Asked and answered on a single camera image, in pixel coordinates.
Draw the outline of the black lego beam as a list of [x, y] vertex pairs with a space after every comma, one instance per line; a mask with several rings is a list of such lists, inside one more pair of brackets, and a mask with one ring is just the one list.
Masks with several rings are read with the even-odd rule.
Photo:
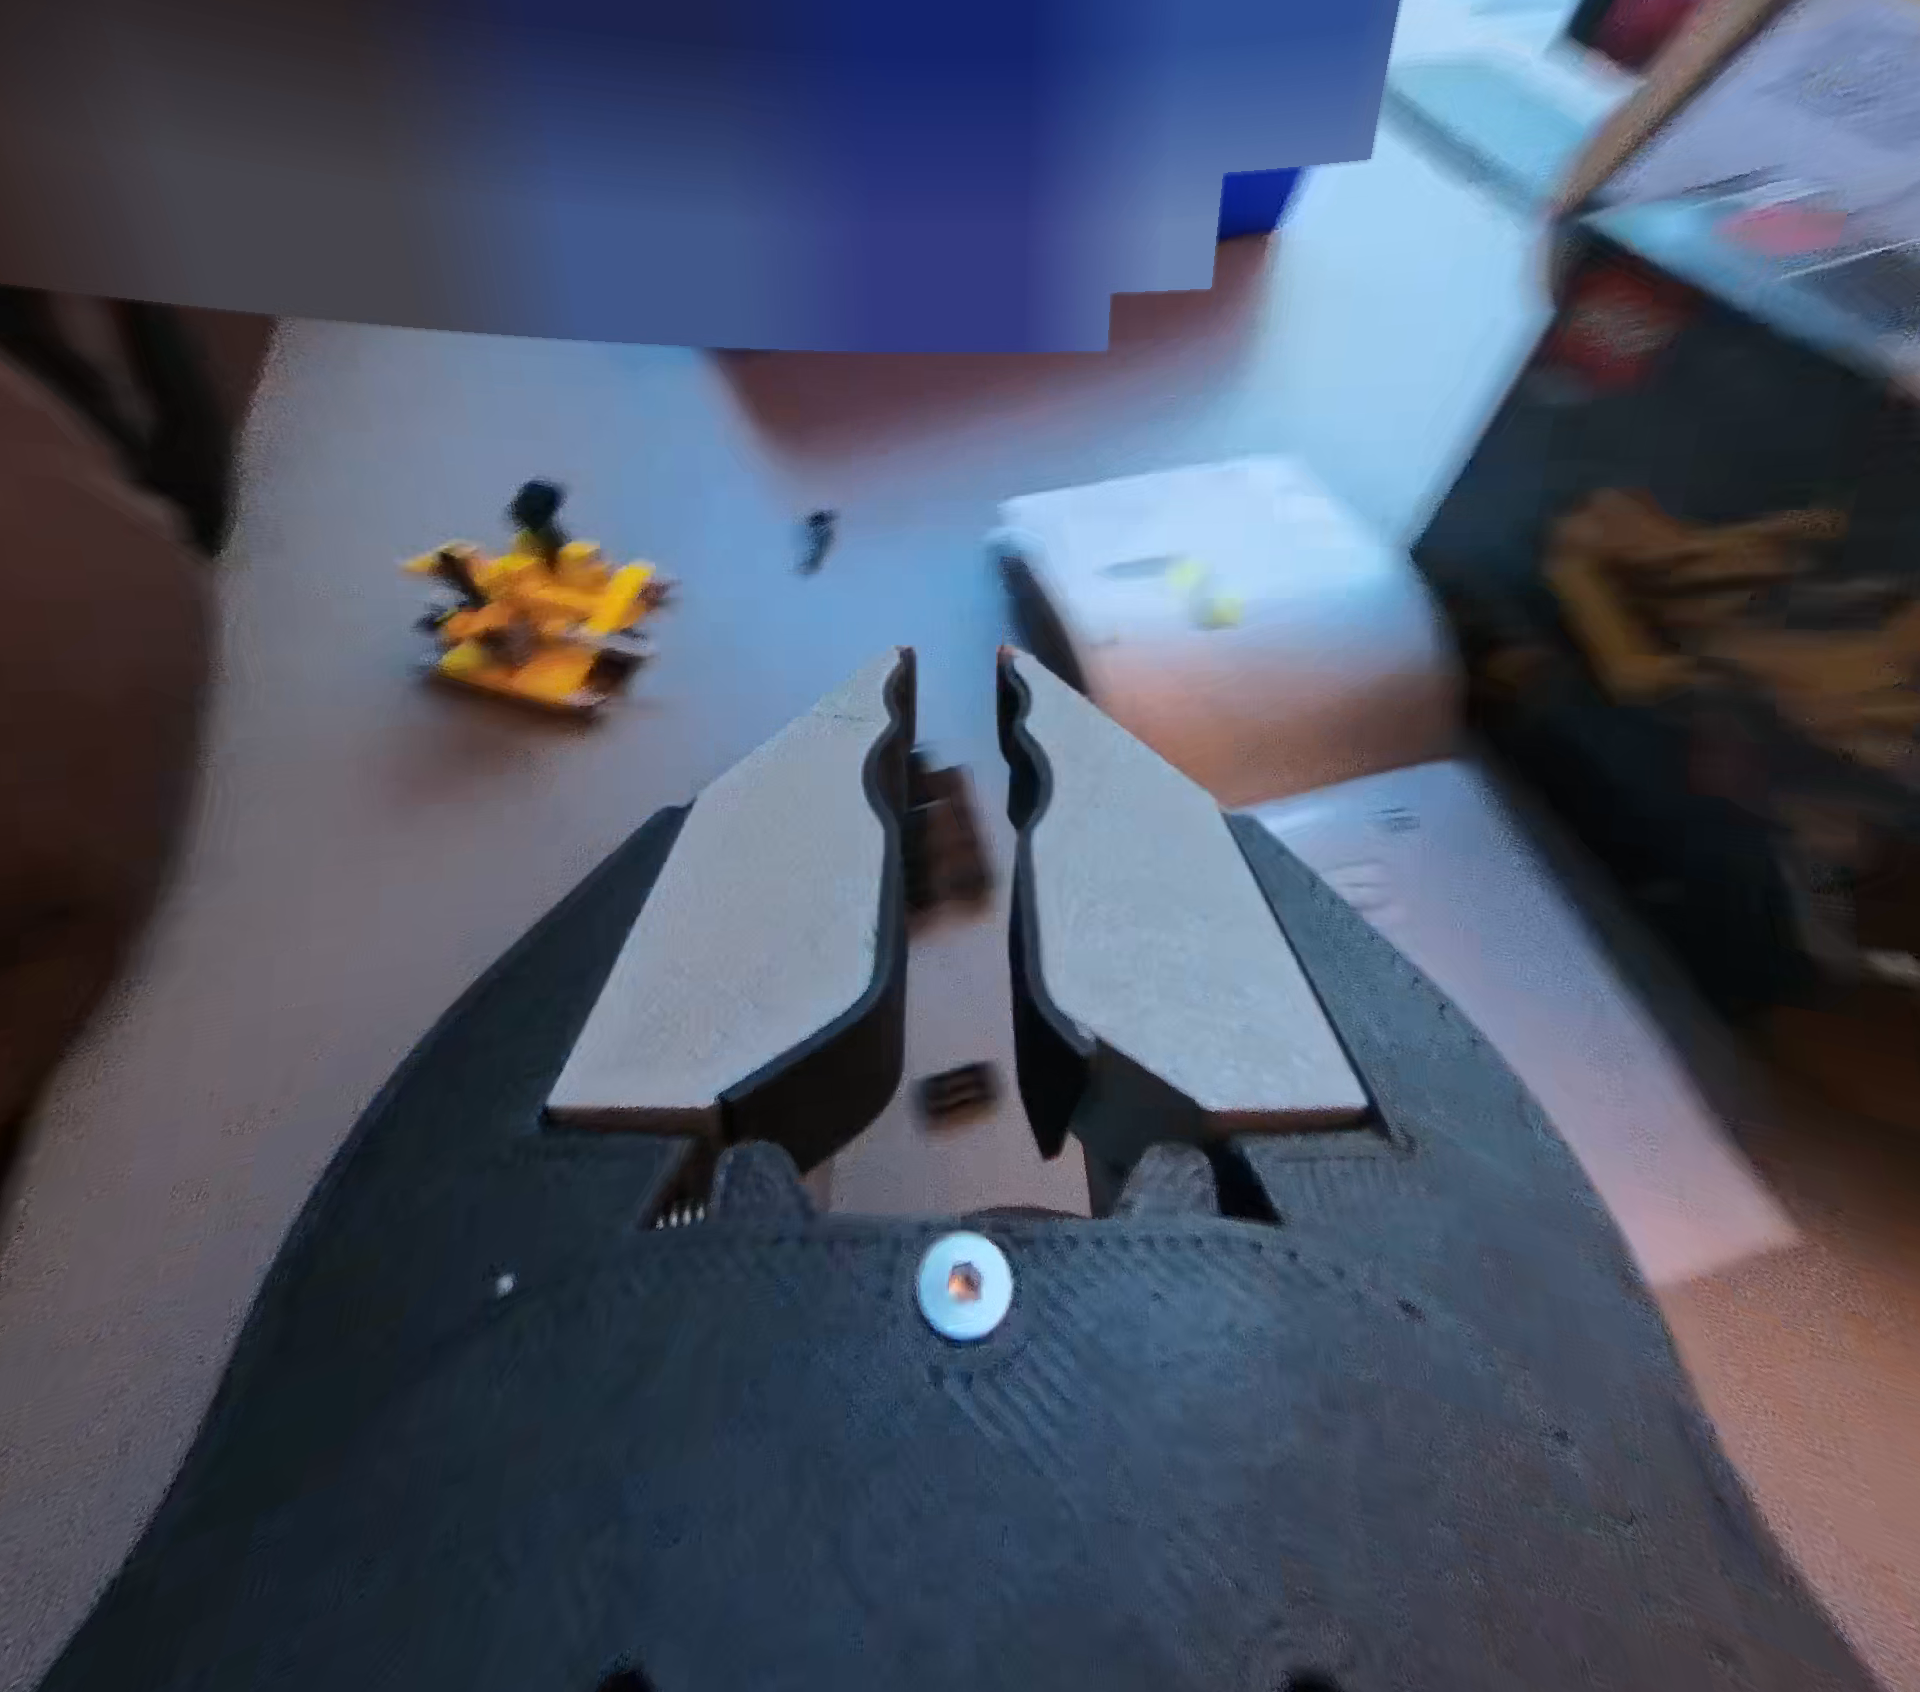
[[972, 775], [939, 763], [924, 747], [909, 752], [902, 870], [906, 911], [916, 920], [981, 914], [994, 900], [994, 867]]

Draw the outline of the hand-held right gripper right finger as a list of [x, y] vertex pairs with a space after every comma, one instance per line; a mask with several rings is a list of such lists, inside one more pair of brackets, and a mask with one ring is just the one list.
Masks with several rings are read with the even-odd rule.
[[1347, 1135], [1369, 1086], [1229, 812], [1052, 675], [996, 654], [1021, 1108], [1044, 1158]]

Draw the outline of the blue plastic bin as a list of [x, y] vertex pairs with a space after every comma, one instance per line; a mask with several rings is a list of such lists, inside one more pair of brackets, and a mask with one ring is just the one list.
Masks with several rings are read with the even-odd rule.
[[1273, 236], [1303, 178], [1305, 168], [1229, 172], [1221, 182], [1214, 242]]

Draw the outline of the black lego set box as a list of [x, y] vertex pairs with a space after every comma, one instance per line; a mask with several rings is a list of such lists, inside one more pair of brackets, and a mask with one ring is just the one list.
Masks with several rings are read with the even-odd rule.
[[1740, 51], [1547, 281], [1415, 547], [1478, 726], [1718, 1009], [1916, 1003], [1916, 11]]

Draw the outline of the white instruction sheet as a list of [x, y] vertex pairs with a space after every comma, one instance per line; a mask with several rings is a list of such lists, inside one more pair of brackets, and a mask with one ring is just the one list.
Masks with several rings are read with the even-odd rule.
[[1250, 816], [1525, 1080], [1652, 1288], [1805, 1243], [1483, 768], [1435, 760], [1273, 799]]

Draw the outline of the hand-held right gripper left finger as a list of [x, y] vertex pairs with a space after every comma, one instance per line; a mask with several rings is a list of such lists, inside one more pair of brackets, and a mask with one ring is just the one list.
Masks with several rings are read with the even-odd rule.
[[916, 654], [863, 665], [685, 811], [542, 1105], [561, 1129], [831, 1164], [905, 1067]]

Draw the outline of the yellow lego model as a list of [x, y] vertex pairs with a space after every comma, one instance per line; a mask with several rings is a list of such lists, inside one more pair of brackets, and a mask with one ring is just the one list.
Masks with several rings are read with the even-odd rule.
[[596, 721], [654, 658], [652, 620], [679, 582], [645, 559], [619, 560], [565, 527], [565, 487], [524, 481], [501, 551], [466, 540], [404, 559], [399, 572], [440, 601], [417, 630], [426, 679], [446, 691], [556, 721]]

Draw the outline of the white plastic tray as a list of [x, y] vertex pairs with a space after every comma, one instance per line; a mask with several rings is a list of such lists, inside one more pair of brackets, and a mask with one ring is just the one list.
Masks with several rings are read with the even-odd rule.
[[1462, 668], [1410, 555], [1287, 456], [1006, 500], [1021, 646], [1237, 811], [1453, 760]]

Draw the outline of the red box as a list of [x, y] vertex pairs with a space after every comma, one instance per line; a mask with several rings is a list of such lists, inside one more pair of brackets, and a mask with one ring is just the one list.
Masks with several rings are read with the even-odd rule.
[[1610, 67], [1645, 75], [1723, 0], [1609, 0], [1584, 47]]

